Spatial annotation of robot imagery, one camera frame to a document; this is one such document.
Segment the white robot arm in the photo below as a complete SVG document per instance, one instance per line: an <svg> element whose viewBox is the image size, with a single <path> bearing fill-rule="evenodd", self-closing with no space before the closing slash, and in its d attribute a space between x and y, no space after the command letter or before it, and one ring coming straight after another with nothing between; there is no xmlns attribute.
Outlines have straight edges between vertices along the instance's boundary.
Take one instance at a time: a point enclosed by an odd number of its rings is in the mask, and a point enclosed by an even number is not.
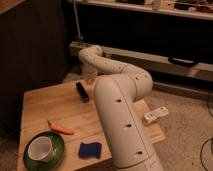
<svg viewBox="0 0 213 171"><path fill-rule="evenodd" d="M100 46L90 46L79 51L79 59L104 73L94 100L116 171L164 171L134 105L151 92L152 77L102 54Z"/></svg>

